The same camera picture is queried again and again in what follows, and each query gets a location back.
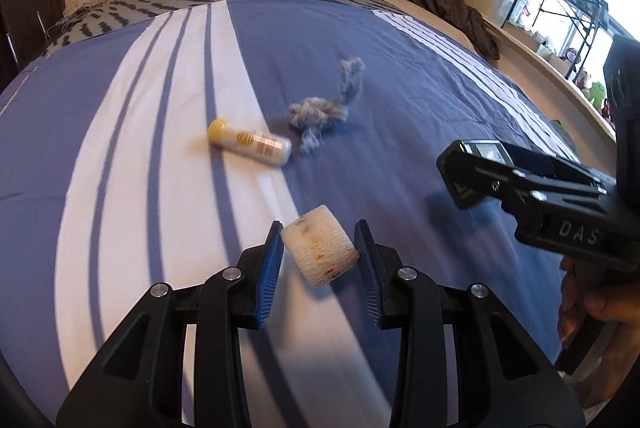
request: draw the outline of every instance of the screw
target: screw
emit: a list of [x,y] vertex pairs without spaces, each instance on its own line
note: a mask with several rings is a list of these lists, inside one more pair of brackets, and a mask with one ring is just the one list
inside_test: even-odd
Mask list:
[[548,197],[543,192],[539,192],[538,190],[532,190],[529,195],[540,202],[546,202],[548,199]]
[[165,283],[157,283],[151,286],[149,292],[154,298],[160,298],[169,292],[169,286]]
[[398,276],[403,280],[415,280],[418,273],[413,267],[401,267],[398,269]]
[[229,281],[237,280],[241,276],[242,276],[242,271],[240,271],[237,267],[227,267],[222,272],[222,278]]
[[471,286],[471,294],[476,298],[486,298],[489,290],[481,283],[475,283]]

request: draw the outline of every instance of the bottle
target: bottle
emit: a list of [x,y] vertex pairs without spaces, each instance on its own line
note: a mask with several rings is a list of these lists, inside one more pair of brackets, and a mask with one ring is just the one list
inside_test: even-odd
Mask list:
[[247,130],[215,119],[207,131],[209,142],[273,166],[284,166],[291,154],[291,141],[286,137]]

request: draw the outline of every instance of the bed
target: bed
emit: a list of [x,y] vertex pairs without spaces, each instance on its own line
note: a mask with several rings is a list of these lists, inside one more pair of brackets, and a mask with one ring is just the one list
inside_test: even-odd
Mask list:
[[[435,165],[457,138],[577,159],[512,82],[379,0],[166,2],[69,34],[0,96],[0,348],[45,415],[151,284],[202,283],[272,220],[320,204],[349,234],[366,218],[439,284],[487,284],[556,357],[559,258],[518,244],[498,202],[457,210]],[[288,105],[334,97],[340,60],[356,56],[364,91],[349,122],[299,154]],[[273,169],[210,147],[215,118],[290,137],[292,160]],[[314,289],[285,256],[266,329],[241,337],[254,426],[388,426],[398,347],[367,316],[356,271]],[[455,420],[454,379],[449,403]]]

